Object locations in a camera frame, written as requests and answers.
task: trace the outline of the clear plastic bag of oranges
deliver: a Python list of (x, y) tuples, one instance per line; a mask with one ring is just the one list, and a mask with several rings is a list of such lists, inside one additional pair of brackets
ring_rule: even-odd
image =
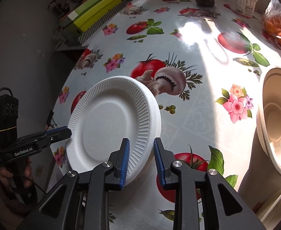
[(278, 0), (270, 0), (264, 14), (263, 26), (265, 32), (276, 37), (281, 45), (281, 4)]

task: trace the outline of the silver bolt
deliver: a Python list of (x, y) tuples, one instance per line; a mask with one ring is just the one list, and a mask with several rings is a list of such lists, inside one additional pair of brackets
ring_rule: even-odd
[(75, 170), (70, 170), (70, 171), (67, 172), (67, 175), (69, 177), (74, 177), (76, 174), (77, 174), (77, 172)]
[(175, 167), (181, 167), (181, 166), (182, 166), (182, 163), (181, 163), (180, 161), (174, 161), (174, 162), (172, 163), (172, 165), (175, 166)]
[(217, 170), (215, 170), (215, 169), (209, 169), (208, 170), (208, 173), (210, 174), (210, 175), (217, 175)]
[(112, 162), (107, 161), (107, 162), (104, 162), (102, 165), (105, 168), (109, 168), (110, 166), (112, 166)]

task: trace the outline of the table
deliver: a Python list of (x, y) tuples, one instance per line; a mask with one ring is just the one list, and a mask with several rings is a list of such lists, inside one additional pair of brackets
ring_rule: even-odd
[[(85, 63), (90, 53), (91, 63)], [(134, 0), (90, 38), (59, 95), (55, 121), (68, 125), (71, 107), (105, 78), (148, 79), (149, 64), (168, 67), (156, 96), (164, 147), (186, 162), (192, 149), (194, 168), (214, 166), (238, 190), (250, 163), (261, 72), (281, 66), (281, 49), (262, 32), (261, 15), (244, 18), (227, 0), (215, 0), (210, 9), (195, 0)], [(69, 171), (65, 142), (51, 148), (62, 172)], [(172, 229), (172, 196), (159, 192), (152, 162), (123, 192), (110, 193), (110, 229)]]

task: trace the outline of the white plastic container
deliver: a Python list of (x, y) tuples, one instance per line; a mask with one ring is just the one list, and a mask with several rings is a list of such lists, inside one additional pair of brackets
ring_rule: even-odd
[(238, 14), (252, 18), (258, 0), (229, 0), (230, 8)]

